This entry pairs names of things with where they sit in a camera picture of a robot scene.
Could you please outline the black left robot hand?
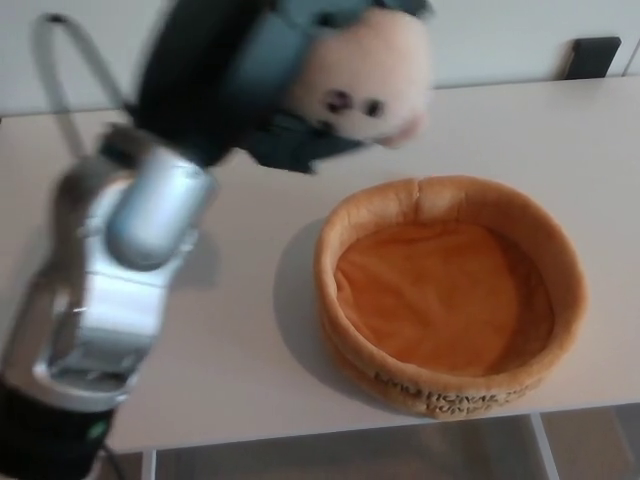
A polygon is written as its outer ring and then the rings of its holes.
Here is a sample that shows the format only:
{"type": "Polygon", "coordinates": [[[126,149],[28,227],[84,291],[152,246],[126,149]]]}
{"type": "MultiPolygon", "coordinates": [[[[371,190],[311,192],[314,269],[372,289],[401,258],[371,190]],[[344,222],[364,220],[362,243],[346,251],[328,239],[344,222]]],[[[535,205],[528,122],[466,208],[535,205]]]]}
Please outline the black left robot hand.
{"type": "Polygon", "coordinates": [[[203,167],[239,148],[311,173],[415,135],[431,87],[427,1],[179,1],[150,52],[137,128],[203,167]]]}

